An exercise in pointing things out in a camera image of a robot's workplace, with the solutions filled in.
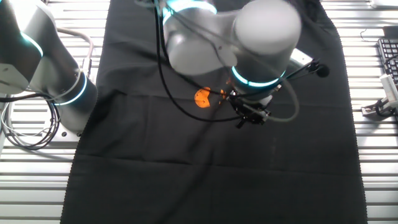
black cloth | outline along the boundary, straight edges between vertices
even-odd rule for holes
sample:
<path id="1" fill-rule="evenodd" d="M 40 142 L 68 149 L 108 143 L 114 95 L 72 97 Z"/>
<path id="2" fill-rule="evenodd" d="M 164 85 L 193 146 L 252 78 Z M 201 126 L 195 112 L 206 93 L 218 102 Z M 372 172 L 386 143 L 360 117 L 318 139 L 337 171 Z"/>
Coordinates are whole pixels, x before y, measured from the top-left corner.
<path id="1" fill-rule="evenodd" d="M 247 2 L 215 4 L 228 11 Z M 319 2 L 311 9 L 290 2 L 303 22 L 298 48 L 331 74 L 291 81 L 301 105 L 293 122 L 236 129 L 236 122 L 203 123 L 174 107 L 159 78 L 153 13 L 112 0 L 98 102 L 76 150 L 61 223 L 366 223 L 340 39 Z M 199 108 L 197 89 L 166 64 L 164 73 L 192 114 L 236 116 L 216 96 Z M 222 71 L 196 78 L 214 90 L 226 80 Z M 287 92 L 274 96 L 273 115 L 290 116 Z"/>

metal slatted table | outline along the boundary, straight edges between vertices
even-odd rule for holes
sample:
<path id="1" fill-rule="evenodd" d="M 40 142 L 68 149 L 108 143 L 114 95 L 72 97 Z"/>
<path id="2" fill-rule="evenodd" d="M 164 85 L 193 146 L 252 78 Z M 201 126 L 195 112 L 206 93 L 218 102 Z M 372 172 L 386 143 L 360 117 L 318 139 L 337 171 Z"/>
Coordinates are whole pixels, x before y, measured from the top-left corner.
<path id="1" fill-rule="evenodd" d="M 365 0 L 324 0 L 322 4 L 343 43 L 369 223 L 398 224 L 396 120 L 374 122 L 360 112 L 361 105 L 385 97 L 379 81 L 383 70 L 376 41 L 384 35 L 383 26 L 398 24 L 398 11 L 376 10 Z M 57 26 L 92 36 L 95 51 L 91 78 L 95 80 L 109 0 L 53 0 L 49 6 Z M 60 36 L 81 64 L 88 44 L 77 37 Z M 14 126 L 22 133 L 37 133 L 47 125 L 49 113 L 42 100 L 20 101 L 13 109 Z M 57 142 L 36 153 L 5 142 L 0 156 L 0 224 L 59 223 L 77 140 L 76 136 L 66 140 L 58 137 Z"/>

keyboard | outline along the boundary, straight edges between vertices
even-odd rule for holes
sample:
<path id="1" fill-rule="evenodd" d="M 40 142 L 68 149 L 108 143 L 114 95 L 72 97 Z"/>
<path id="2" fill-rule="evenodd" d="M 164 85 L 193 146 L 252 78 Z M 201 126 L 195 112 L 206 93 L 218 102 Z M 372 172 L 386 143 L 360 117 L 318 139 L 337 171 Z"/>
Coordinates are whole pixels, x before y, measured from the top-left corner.
<path id="1" fill-rule="evenodd" d="M 379 39 L 379 51 L 382 58 L 382 63 L 385 64 L 388 58 L 398 55 L 398 39 Z M 384 71 L 388 75 L 392 75 L 394 82 L 398 84 L 398 58 L 390 60 Z"/>

black cable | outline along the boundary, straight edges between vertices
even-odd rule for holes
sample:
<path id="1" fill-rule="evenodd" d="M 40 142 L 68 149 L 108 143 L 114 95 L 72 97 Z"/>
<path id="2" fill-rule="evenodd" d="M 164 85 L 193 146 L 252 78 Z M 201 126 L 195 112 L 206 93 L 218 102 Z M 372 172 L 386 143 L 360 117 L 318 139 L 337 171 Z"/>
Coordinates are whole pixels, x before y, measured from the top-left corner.
<path id="1" fill-rule="evenodd" d="M 0 103 L 11 103 L 11 102 L 25 100 L 25 99 L 29 99 L 29 98 L 35 98 L 35 97 L 47 97 L 47 95 L 42 94 L 42 93 L 35 93 L 35 94 L 31 94 L 31 95 L 26 95 L 26 96 L 0 98 Z"/>
<path id="2" fill-rule="evenodd" d="M 2 125 L 1 130 L 3 131 L 3 133 L 5 134 L 5 136 L 9 142 L 11 142 L 13 145 L 15 145 L 17 147 L 31 150 L 31 151 L 36 151 L 36 150 L 44 148 L 52 141 L 52 139 L 55 137 L 55 135 L 59 129 L 59 126 L 60 126 L 60 124 L 59 124 L 60 115 L 59 115 L 58 108 L 49 101 L 50 98 L 45 96 L 45 99 L 50 108 L 50 113 L 51 113 L 51 124 L 50 124 L 51 126 L 50 126 L 47 134 L 39 142 L 37 142 L 35 144 L 25 145 L 23 142 L 21 142 L 19 140 L 17 133 L 15 133 L 12 129 L 7 129 L 6 127 L 4 127 Z M 9 110 L 10 110 L 10 106 L 8 106 L 6 111 L 4 111 L 4 120 L 5 120 L 6 125 L 12 127 L 11 119 L 9 119 L 9 113 L 10 113 Z"/>
<path id="3" fill-rule="evenodd" d="M 386 60 L 386 62 L 384 62 L 384 65 L 387 65 L 387 63 L 389 63 L 392 59 L 395 59 L 395 58 L 398 58 L 398 54 L 396 54 L 396 55 L 394 55 L 394 56 L 392 56 L 392 57 L 389 57 L 389 58 Z"/>
<path id="4" fill-rule="evenodd" d="M 170 98 L 170 100 L 172 101 L 172 103 L 175 105 L 175 107 L 177 107 L 177 109 L 179 109 L 182 113 L 184 113 L 185 115 L 189 116 L 190 118 L 193 118 L 195 120 L 198 121 L 203 121 L 203 122 L 211 122 L 211 123 L 215 123 L 215 122 L 227 122 L 227 121 L 234 121 L 237 119 L 241 119 L 240 116 L 237 117 L 233 117 L 233 118 L 226 118 L 226 119 L 204 119 L 204 118 L 199 118 L 197 116 L 194 116 L 192 114 L 190 114 L 188 111 L 184 110 L 174 99 L 174 97 L 172 96 L 165 78 L 164 78 L 164 74 L 163 74 L 163 70 L 162 70 L 162 63 L 161 63 L 161 57 L 160 57 L 160 24 L 159 24 L 159 14 L 157 12 L 157 8 L 154 8 L 154 12 L 155 12 L 155 22 L 156 22 L 156 53 L 157 53 L 157 66 L 159 68 L 159 74 L 160 74 L 160 79 L 162 80 L 162 84 L 163 87 L 166 91 L 166 94 L 168 95 L 168 97 Z"/>

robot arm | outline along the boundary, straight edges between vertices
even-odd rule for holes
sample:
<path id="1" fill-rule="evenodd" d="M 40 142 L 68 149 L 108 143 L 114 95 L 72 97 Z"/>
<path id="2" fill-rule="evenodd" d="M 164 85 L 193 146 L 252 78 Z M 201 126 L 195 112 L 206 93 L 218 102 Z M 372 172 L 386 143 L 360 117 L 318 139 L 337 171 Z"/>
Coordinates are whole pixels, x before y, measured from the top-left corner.
<path id="1" fill-rule="evenodd" d="M 155 3 L 163 18 L 165 51 L 172 68 L 187 76 L 230 68 L 233 92 L 227 99 L 242 117 L 241 123 L 262 124 L 269 117 L 271 94 L 288 79 L 288 65 L 310 72 L 320 68 L 295 49 L 302 24 L 295 8 L 283 0 L 255 0 L 230 12 L 218 12 L 211 0 Z"/>
<path id="2" fill-rule="evenodd" d="M 2 0 L 0 15 L 0 92 L 13 95 L 29 86 L 49 95 L 61 123 L 82 131 L 97 90 L 61 43 L 48 7 L 40 0 Z"/>

